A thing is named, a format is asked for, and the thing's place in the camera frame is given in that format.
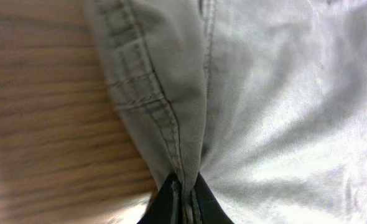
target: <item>cloth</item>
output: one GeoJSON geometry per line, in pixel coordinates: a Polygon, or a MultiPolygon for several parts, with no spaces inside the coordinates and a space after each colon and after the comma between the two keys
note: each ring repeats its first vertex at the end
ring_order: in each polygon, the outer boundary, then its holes
{"type": "Polygon", "coordinates": [[[367,223],[367,0],[89,0],[111,99],[186,222],[367,223]]]}

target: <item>wooden table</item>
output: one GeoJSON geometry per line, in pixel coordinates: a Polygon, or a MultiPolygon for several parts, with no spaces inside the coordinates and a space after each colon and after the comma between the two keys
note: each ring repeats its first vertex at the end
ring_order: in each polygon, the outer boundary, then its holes
{"type": "Polygon", "coordinates": [[[0,0],[0,223],[136,223],[156,187],[79,0],[0,0]]]}

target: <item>gray fabric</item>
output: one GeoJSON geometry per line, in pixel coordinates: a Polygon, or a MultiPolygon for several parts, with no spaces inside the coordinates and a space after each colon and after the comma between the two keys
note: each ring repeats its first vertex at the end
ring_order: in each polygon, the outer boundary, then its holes
{"type": "Polygon", "coordinates": [[[106,83],[161,186],[235,223],[367,223],[367,1],[90,0],[106,83]]]}

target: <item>wood grain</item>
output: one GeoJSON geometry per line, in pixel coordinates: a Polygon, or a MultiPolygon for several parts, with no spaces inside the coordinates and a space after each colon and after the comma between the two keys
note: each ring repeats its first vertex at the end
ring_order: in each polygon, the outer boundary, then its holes
{"type": "Polygon", "coordinates": [[[81,0],[0,0],[0,223],[136,223],[156,192],[81,0]]]}

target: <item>clothing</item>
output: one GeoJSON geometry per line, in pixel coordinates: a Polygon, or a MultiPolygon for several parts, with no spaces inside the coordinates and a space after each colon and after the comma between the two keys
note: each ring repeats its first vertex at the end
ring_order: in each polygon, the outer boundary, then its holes
{"type": "Polygon", "coordinates": [[[234,223],[367,223],[367,0],[89,0],[106,84],[160,187],[234,223]]]}

